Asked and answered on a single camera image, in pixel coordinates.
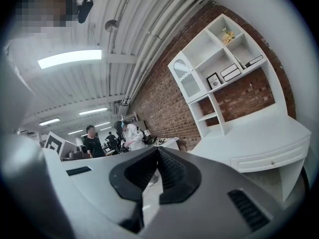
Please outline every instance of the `ceiling light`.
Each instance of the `ceiling light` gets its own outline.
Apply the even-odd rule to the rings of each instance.
[[[78,132],[82,132],[82,131],[83,131],[83,129],[82,130],[77,130],[77,131],[74,131],[74,132],[70,132],[68,134],[78,133]]]
[[[38,60],[41,69],[65,63],[102,59],[102,50],[79,50],[58,54]]]
[[[101,126],[101,125],[105,125],[105,124],[109,124],[110,122],[106,122],[106,123],[102,123],[102,124],[98,124],[98,125],[95,125],[95,126]]]
[[[44,122],[41,122],[39,123],[39,125],[48,125],[48,124],[51,124],[51,123],[54,123],[54,122],[57,122],[57,121],[60,121],[60,119],[56,118],[56,119],[51,119],[51,120],[48,120],[48,121],[44,121]]]
[[[104,129],[101,129],[100,131],[102,131],[102,130],[106,130],[106,129],[109,129],[109,128],[111,128],[111,126],[109,126],[109,127],[107,127],[107,128],[104,128]]]
[[[105,110],[107,110],[107,108],[101,108],[101,109],[91,110],[91,111],[87,111],[87,112],[82,112],[82,113],[79,113],[79,115],[97,113],[97,112],[101,112],[101,111],[105,111]]]

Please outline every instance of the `white shelving unit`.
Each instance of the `white shelving unit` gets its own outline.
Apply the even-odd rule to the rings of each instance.
[[[223,44],[224,28],[235,35],[226,45]],[[230,66],[238,69],[239,74],[233,78],[222,73]],[[254,39],[221,14],[191,40],[168,67],[202,138],[192,154],[225,163],[239,172],[279,167],[283,199],[286,199],[300,174],[311,132],[288,116],[276,72]],[[257,68],[264,71],[275,104],[225,122],[214,93]],[[207,80],[212,74],[216,74],[221,83],[213,89]],[[199,102],[206,98],[214,112],[204,115]],[[207,126],[206,121],[212,118],[217,118],[219,124]]]

